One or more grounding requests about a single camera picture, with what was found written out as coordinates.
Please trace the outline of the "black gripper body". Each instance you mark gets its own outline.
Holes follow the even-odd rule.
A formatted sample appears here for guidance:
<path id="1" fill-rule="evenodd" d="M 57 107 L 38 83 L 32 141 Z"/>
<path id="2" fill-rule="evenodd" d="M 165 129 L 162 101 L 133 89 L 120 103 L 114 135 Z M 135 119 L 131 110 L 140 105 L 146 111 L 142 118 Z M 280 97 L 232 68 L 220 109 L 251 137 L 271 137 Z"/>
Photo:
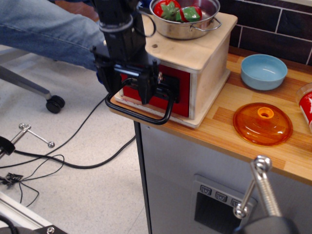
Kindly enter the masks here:
<path id="1" fill-rule="evenodd" d="M 138 78 L 143 71 L 150 71 L 157 76 L 159 84 L 160 61 L 146 50 L 146 38 L 143 22 L 129 21 L 127 23 L 107 24 L 99 22 L 99 29 L 104 34 L 105 41 L 91 48 L 97 61 L 114 62 L 115 71 Z"/>

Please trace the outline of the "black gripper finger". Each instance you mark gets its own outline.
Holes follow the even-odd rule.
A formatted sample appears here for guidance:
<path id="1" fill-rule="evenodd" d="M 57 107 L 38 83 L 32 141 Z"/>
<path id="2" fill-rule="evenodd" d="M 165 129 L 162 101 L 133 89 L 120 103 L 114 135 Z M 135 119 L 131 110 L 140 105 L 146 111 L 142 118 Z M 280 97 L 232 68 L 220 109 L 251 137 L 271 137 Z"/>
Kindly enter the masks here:
<path id="1" fill-rule="evenodd" d="M 137 78 L 137 86 L 142 104 L 148 104 L 156 92 L 157 76 L 150 71 L 143 71 Z"/>
<path id="2" fill-rule="evenodd" d="M 121 75 L 115 71 L 114 62 L 97 61 L 96 69 L 108 93 L 115 94 L 121 89 Z"/>

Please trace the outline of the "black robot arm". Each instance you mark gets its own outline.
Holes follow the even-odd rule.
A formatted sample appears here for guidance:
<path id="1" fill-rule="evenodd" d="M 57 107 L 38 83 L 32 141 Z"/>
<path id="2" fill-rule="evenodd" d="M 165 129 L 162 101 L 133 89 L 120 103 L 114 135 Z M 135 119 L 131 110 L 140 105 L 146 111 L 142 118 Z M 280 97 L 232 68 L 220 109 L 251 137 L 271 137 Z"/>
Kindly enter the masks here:
<path id="1" fill-rule="evenodd" d="M 93 46 L 97 77 L 110 94 L 122 87 L 121 74 L 136 81 L 142 104 L 156 93 L 159 60 L 145 49 L 142 13 L 137 0 L 94 0 L 105 41 Z"/>

